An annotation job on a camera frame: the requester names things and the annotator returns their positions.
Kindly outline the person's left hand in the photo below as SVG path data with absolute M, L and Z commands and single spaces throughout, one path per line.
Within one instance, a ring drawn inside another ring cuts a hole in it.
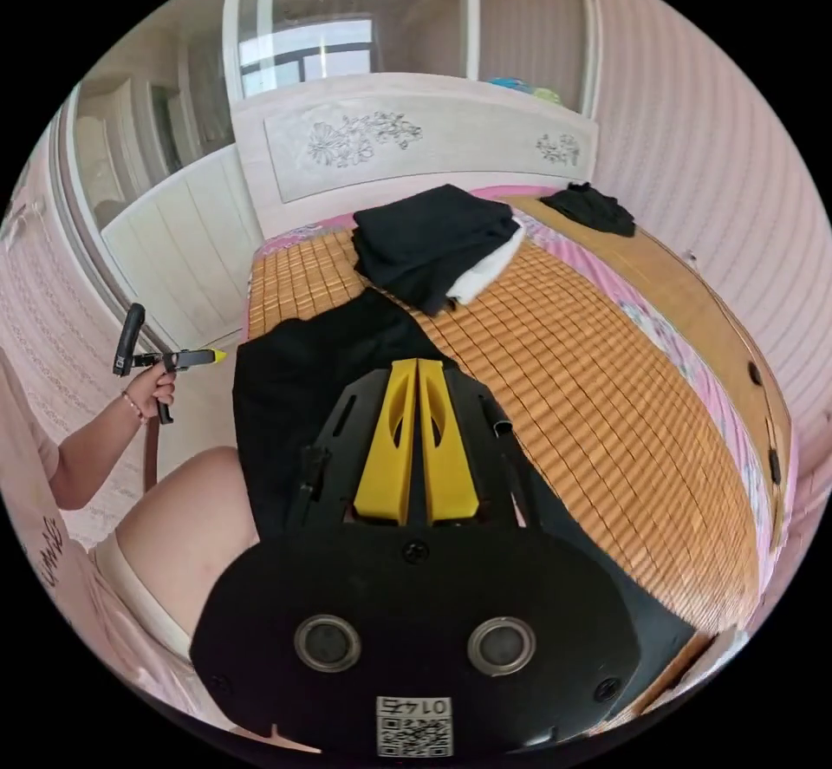
M 124 395 L 144 421 L 156 417 L 159 407 L 172 404 L 176 374 L 160 362 L 140 372 L 127 385 Z

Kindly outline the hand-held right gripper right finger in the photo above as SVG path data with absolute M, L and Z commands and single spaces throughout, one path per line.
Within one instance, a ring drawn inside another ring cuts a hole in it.
M 473 519 L 479 500 L 439 361 L 418 359 L 419 414 L 429 519 Z

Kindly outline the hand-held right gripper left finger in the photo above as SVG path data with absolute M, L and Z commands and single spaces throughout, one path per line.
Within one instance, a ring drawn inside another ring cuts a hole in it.
M 354 498 L 354 511 L 360 518 L 407 519 L 417 382 L 417 359 L 392 364 Z

